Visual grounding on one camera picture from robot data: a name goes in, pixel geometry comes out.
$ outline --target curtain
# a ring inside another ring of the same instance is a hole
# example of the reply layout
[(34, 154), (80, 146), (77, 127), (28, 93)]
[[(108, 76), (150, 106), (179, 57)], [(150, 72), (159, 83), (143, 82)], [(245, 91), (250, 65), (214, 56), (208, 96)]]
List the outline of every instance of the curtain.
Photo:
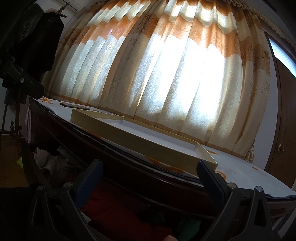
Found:
[(295, 50), (296, 50), (296, 45), (295, 41), (291, 41), (290, 38), (288, 38), (284, 32), (277, 26), (275, 25), (270, 19), (268, 19), (265, 15), (261, 14), (258, 12), (256, 9), (246, 5), (244, 2), (241, 2), (240, 0), (223, 0), (224, 2), (228, 2), (234, 6), (240, 7), (244, 10), (248, 10), (251, 13), (255, 14), (258, 18), (260, 18), (263, 22), (265, 22), (273, 31), (275, 31), (281, 38), (286, 40)]
[(255, 14), (223, 0), (120, 0), (94, 5), (73, 29), (44, 78), (51, 98), (245, 157), (270, 79)]
[(253, 163), (253, 161), (254, 161), (254, 143), (252, 144), (250, 150), (248, 151), (248, 153), (244, 157), (244, 160), (249, 163)]

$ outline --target shallow cardboard tray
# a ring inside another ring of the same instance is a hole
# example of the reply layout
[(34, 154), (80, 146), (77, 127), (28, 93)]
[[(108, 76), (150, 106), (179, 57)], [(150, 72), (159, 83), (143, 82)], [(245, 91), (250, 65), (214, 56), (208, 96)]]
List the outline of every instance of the shallow cardboard tray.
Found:
[(214, 170), (218, 165), (196, 141), (127, 117), (73, 109), (71, 122), (99, 138), (140, 153), (150, 163), (170, 171), (197, 176), (196, 166), (200, 160), (206, 160)]

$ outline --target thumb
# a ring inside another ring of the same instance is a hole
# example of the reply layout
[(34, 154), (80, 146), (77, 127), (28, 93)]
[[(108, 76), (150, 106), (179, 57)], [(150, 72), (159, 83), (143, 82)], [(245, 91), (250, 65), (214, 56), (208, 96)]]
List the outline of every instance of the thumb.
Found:
[(165, 237), (164, 241), (178, 241), (176, 238), (174, 238), (171, 235), (168, 235), (167, 237)]

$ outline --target white wall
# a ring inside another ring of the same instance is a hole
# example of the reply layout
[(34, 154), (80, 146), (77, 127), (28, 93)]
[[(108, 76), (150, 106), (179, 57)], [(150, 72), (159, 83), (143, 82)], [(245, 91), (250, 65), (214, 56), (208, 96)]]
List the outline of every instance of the white wall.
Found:
[(273, 58), (270, 58), (270, 89), (265, 113), (254, 143), (253, 164), (264, 170), (274, 141), (278, 111), (278, 88)]

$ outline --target floor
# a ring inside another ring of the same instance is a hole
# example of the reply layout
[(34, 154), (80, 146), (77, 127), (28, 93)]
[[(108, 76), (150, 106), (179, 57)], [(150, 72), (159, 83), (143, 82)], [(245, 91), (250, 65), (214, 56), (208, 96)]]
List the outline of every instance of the floor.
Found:
[(27, 187), (24, 171), (17, 163), (19, 160), (17, 143), (9, 135), (2, 135), (0, 149), (0, 188)]

